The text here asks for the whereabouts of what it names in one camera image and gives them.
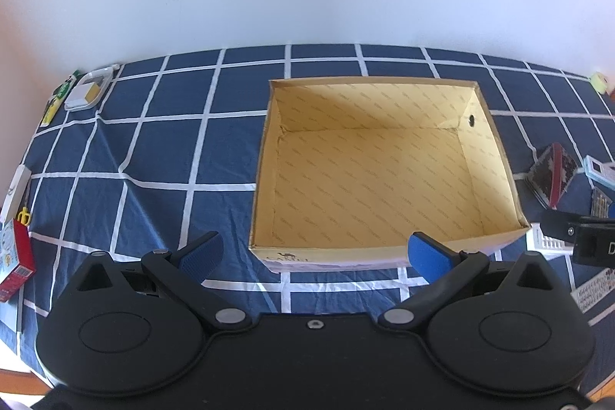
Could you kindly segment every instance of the cardboard box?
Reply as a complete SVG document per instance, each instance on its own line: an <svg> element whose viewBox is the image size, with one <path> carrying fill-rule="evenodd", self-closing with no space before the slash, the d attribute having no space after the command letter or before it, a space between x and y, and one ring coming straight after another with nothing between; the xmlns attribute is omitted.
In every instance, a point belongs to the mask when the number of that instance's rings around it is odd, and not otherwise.
<svg viewBox="0 0 615 410"><path fill-rule="evenodd" d="M422 231L493 252L530 228L476 82L271 81L250 250L271 271L408 266Z"/></svg>
<svg viewBox="0 0 615 410"><path fill-rule="evenodd" d="M0 302L8 301L35 271L28 229L11 219L0 236Z"/></svg>

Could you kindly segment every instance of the yellow scissors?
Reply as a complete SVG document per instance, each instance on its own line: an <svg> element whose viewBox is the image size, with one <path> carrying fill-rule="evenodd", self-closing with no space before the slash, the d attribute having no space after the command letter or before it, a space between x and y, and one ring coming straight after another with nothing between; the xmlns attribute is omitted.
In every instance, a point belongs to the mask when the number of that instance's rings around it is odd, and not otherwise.
<svg viewBox="0 0 615 410"><path fill-rule="evenodd" d="M30 214L26 206L23 206L22 210L17 213L17 217L15 219L24 226L27 226L30 224L30 220L32 220L32 214Z"/></svg>
<svg viewBox="0 0 615 410"><path fill-rule="evenodd" d="M23 196L22 210L20 210L15 217L15 219L24 226L28 226L30 224L30 221L32 220L32 214L28 210L28 199L30 197L30 181L31 180L28 181L28 186L26 187L26 192Z"/></svg>

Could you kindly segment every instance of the barcode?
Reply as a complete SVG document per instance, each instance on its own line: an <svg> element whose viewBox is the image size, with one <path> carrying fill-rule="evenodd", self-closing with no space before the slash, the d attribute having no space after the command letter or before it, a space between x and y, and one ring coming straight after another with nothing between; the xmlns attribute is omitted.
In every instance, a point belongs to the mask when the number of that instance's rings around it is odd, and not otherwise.
<svg viewBox="0 0 615 410"><path fill-rule="evenodd" d="M586 313L615 289L615 272L607 268L572 292L579 309Z"/></svg>
<svg viewBox="0 0 615 410"><path fill-rule="evenodd" d="M29 269L24 268L23 266L18 266L15 269L15 274L19 275L20 277L28 278L32 274L32 272Z"/></svg>

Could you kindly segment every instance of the white container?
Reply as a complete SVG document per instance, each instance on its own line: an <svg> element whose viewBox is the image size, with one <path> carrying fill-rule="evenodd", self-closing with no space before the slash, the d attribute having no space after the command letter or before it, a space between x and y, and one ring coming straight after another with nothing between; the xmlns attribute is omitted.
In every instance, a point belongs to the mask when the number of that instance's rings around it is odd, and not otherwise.
<svg viewBox="0 0 615 410"><path fill-rule="evenodd" d="M551 238L540 230L540 224L532 223L531 230L525 235L529 251L540 252L547 261L559 256L572 256L574 244Z"/></svg>
<svg viewBox="0 0 615 410"><path fill-rule="evenodd" d="M100 101L100 98L103 97L107 87L109 87L113 78L113 72L118 70L118 68L119 65L116 63L110 67L86 73L79 82L75 84L73 90L64 101L64 109L67 112L76 112L78 110L87 110L96 105L96 103ZM96 96L87 96L88 92L96 86L99 88Z"/></svg>
<svg viewBox="0 0 615 410"><path fill-rule="evenodd" d="M13 181L10 182L8 192L2 204L2 211L0 211L1 223L6 223L17 215L17 211L22 205L23 193L26 191L30 175L32 175L32 172L24 164L20 164L17 167Z"/></svg>

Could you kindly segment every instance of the red package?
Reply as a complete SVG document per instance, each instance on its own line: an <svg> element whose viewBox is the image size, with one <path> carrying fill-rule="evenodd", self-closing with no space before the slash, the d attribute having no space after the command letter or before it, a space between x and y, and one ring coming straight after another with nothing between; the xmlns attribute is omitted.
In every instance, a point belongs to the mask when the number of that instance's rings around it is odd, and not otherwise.
<svg viewBox="0 0 615 410"><path fill-rule="evenodd" d="M0 237L0 302L7 302L35 271L28 229L11 219Z"/></svg>

